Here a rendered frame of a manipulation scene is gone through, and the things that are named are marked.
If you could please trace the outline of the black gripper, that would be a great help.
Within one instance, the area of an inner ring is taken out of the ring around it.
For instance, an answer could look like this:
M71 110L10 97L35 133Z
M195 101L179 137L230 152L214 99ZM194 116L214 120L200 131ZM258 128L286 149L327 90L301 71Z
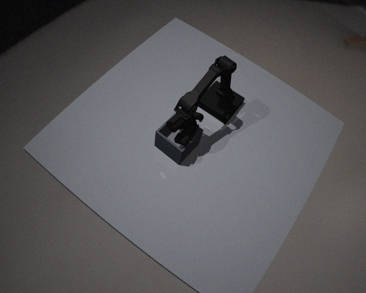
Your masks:
M175 143L186 146L189 143L189 141L192 140L192 138L194 137L194 135L199 127L196 120L199 120L201 122L203 120L203 118L204 118L204 116L202 113L195 112L193 121L186 122L183 125L184 130L181 133L178 133L176 135L176 137L174 138Z

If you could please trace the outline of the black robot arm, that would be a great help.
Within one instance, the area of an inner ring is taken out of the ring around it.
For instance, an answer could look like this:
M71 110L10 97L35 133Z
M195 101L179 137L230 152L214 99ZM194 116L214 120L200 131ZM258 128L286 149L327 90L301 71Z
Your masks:
M219 96L219 100L215 102L215 105L223 111L226 110L235 99L233 90L230 88L231 74L235 70L236 63L234 61L225 55L217 58L196 87L180 98L174 108L176 115L166 122L168 129L175 133L179 128L183 129L183 125L186 122L193 121L194 113L200 104L201 97L219 76L220 87L216 90L216 95Z

